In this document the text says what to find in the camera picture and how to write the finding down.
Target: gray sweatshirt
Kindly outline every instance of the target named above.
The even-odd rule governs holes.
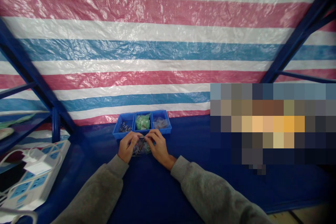
[[[115,155],[83,185],[52,224],[105,224],[121,194],[128,164]],[[223,178],[180,156],[170,173],[205,223],[271,223],[264,211]]]

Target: power strip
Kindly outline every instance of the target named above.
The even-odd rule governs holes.
[[[65,155],[70,147],[70,142],[68,140],[56,142],[55,144],[60,150],[56,147],[49,146],[43,148],[41,151],[45,154],[49,154],[52,159],[56,159],[60,151],[63,159],[59,166],[47,173],[45,176],[16,187],[10,195],[7,195],[7,199],[3,203],[2,207],[32,211],[41,206],[47,200],[57,174],[62,166]],[[19,183],[31,179],[34,176],[35,175],[33,173],[26,171]],[[0,223],[10,222],[14,217],[15,215],[0,212]]]

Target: plug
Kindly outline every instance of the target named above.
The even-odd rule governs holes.
[[[57,162],[56,159],[52,159],[49,155],[44,154],[39,149],[32,150],[29,157],[26,156],[23,161],[26,162],[24,169],[35,175],[52,169]]]

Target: small blue container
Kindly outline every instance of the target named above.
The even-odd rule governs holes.
[[[150,126],[149,129],[143,129],[143,130],[136,129],[137,125],[136,125],[135,121],[137,120],[137,116],[142,116],[142,115],[145,116],[147,114],[151,114],[151,112],[150,111],[140,111],[140,112],[136,112],[135,113],[134,122],[133,122],[133,129],[134,129],[133,131],[134,132],[140,132],[142,135],[146,135],[152,129],[152,119],[151,119],[151,116],[149,116],[149,120],[151,121],[150,124],[149,124],[149,126]]]
[[[161,132],[161,134],[170,134],[170,132],[172,131],[172,125],[170,124],[169,118],[168,118],[168,114],[167,114],[167,110],[156,110],[156,111],[152,111],[151,112],[151,124],[152,124],[152,128],[154,127],[154,122],[157,120],[158,117],[161,117],[163,119],[166,119],[168,121],[168,126],[167,128],[161,128],[159,129],[159,131]]]
[[[125,113],[125,114],[120,114],[118,117],[118,121],[115,124],[114,130],[113,130],[113,136],[115,139],[123,139],[128,132],[119,132],[120,127],[122,125],[123,122],[126,122],[127,126],[131,126],[132,127],[132,131],[134,131],[134,121],[135,121],[135,113]]]

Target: hand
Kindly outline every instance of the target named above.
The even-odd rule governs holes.
[[[145,141],[148,143],[155,159],[171,171],[176,158],[168,154],[166,140],[161,132],[158,129],[151,129],[145,136]]]
[[[133,154],[133,148],[139,137],[141,137],[141,133],[135,133],[130,131],[121,141],[119,146],[118,156],[125,162],[129,163]]]

